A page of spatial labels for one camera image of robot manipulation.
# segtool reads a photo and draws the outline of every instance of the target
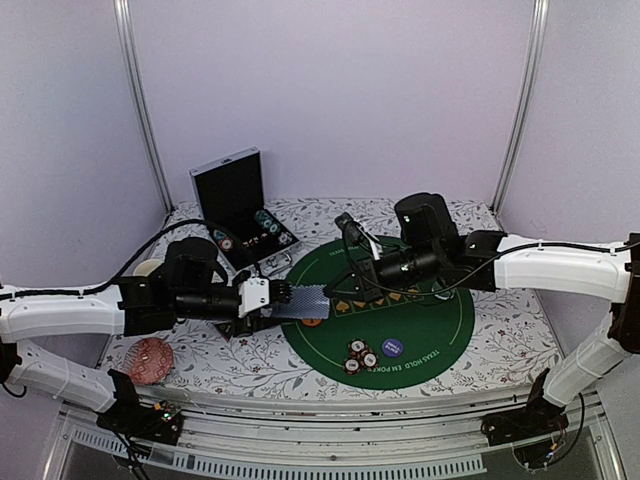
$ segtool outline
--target blue poker chip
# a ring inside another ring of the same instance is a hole
[[[222,240],[224,240],[225,238],[227,238],[227,234],[224,232],[221,232],[220,230],[214,230],[213,231],[213,239],[217,242],[220,243]]]
[[[382,342],[382,353],[387,357],[396,358],[402,355],[402,352],[404,352],[404,345],[400,340],[388,338]]]

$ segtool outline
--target stack of poker chips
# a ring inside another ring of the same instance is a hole
[[[228,252],[233,248],[233,240],[226,233],[220,230],[213,231],[213,239],[223,252]]]
[[[355,339],[349,342],[349,358],[342,366],[347,375],[360,373],[363,368],[370,372],[378,365],[378,355],[364,340]]]
[[[253,216],[256,222],[266,231],[275,235],[280,231],[280,224],[264,210],[258,210]]]
[[[278,243],[280,245],[291,243],[292,240],[293,236],[289,232],[282,232],[280,235],[278,235]]]

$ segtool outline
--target white wall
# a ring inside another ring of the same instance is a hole
[[[505,227],[550,239],[625,240],[640,232],[640,4],[551,2],[538,81]],[[607,305],[543,293],[565,349],[593,330]],[[599,385],[627,474],[640,478],[640,361]]]
[[[438,191],[489,201],[531,0],[132,2],[177,200],[191,167],[256,145],[268,197]]]
[[[113,3],[3,2],[0,274],[6,283],[100,282],[161,225]],[[104,339],[47,347],[95,361]],[[58,403],[0,391],[0,478],[41,475]]]

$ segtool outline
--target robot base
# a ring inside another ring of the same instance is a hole
[[[494,446],[559,432],[568,426],[569,420],[564,413],[550,417],[545,412],[522,407],[485,415],[481,430],[489,445]]]
[[[115,404],[108,412],[99,415],[96,425],[116,431],[125,437],[139,438],[166,445],[177,445],[184,417],[177,413],[171,419],[164,413],[142,405]]]

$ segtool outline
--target metal pole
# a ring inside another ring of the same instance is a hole
[[[547,12],[549,10],[549,0],[536,0],[533,8],[533,21],[531,24],[531,35],[529,37],[529,50],[527,53],[527,63],[525,66],[524,79],[522,89],[520,90],[520,99],[518,100],[518,109],[516,117],[511,129],[511,136],[507,146],[500,177],[491,202],[491,210],[500,215],[504,207],[505,198],[509,190],[509,183],[513,176],[520,142],[524,133],[524,126],[529,111],[529,104],[533,94],[533,86],[538,73],[538,64],[542,56],[542,44],[544,41],[544,31],[547,24]]]
[[[116,23],[118,25],[118,34],[120,36],[120,45],[122,46],[122,55],[129,77],[129,85],[133,95],[134,105],[138,114],[138,122],[144,141],[145,149],[151,173],[158,189],[158,194],[162,205],[167,213],[171,213],[174,209],[169,184],[162,167],[158,146],[156,145],[153,128],[151,126],[151,116],[147,108],[147,102],[142,88],[142,78],[140,76],[140,67],[138,65],[138,57],[133,38],[133,26],[131,23],[131,13],[129,11],[128,0],[114,0]]]

